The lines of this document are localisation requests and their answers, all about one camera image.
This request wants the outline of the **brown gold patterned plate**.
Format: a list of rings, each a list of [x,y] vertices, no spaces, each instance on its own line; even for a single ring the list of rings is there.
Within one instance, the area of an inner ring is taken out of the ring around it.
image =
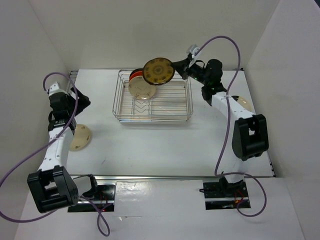
[[[168,83],[175,75],[172,62],[164,57],[149,60],[142,68],[142,76],[150,85],[160,86]]]

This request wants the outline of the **small beige calligraphy plate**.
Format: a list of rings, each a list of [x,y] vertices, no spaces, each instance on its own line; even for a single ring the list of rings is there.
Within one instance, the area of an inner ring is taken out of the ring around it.
[[[69,151],[77,152],[84,149],[91,141],[92,131],[84,124],[77,124]]]

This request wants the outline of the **orange plate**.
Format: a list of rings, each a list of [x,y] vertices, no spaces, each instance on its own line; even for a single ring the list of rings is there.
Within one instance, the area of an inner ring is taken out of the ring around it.
[[[139,77],[143,75],[143,69],[142,68],[137,68],[133,70],[130,75],[129,75],[129,81],[131,81],[135,77]]]

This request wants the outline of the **large beige plate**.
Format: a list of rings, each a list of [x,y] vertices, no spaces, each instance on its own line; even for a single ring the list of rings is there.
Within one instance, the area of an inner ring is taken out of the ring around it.
[[[156,87],[147,83],[142,76],[133,77],[128,83],[128,90],[138,100],[149,100],[156,93]]]

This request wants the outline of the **cream plate with black patch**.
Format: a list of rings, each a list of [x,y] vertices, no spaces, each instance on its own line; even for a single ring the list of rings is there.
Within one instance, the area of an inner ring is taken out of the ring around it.
[[[253,112],[252,105],[248,100],[239,95],[232,95],[234,101],[230,103],[233,112]]]

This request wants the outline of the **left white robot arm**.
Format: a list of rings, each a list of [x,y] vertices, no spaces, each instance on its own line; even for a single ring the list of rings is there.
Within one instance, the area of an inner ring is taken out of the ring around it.
[[[37,210],[47,213],[53,210],[74,206],[79,199],[76,183],[66,170],[69,149],[74,138],[77,122],[73,119],[76,99],[57,82],[48,90],[52,111],[49,113],[48,133],[52,142],[37,172],[30,173],[27,184]]]

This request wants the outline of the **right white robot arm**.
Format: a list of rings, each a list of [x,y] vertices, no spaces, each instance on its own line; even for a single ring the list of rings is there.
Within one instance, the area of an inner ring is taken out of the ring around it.
[[[211,59],[201,67],[190,65],[189,59],[173,62],[173,69],[183,78],[188,77],[201,83],[202,98],[227,118],[227,137],[224,149],[231,149],[227,165],[216,168],[219,177],[220,195],[231,197],[244,186],[244,174],[253,159],[260,157],[269,148],[267,120],[263,114],[254,114],[238,103],[222,84],[223,64]]]

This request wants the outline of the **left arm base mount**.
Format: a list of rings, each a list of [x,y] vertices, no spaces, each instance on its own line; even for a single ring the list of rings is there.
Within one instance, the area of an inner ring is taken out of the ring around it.
[[[78,187],[80,197],[78,203],[68,208],[68,213],[95,212],[94,206],[87,200],[91,200],[102,212],[115,210],[116,184],[108,181],[98,181],[93,174],[85,174],[73,177]]]

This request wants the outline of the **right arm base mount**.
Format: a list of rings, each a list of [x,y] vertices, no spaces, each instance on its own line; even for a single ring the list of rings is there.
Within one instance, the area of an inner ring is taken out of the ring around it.
[[[228,183],[225,177],[205,180],[198,190],[204,196],[206,210],[227,210],[251,208],[247,185],[244,180]]]

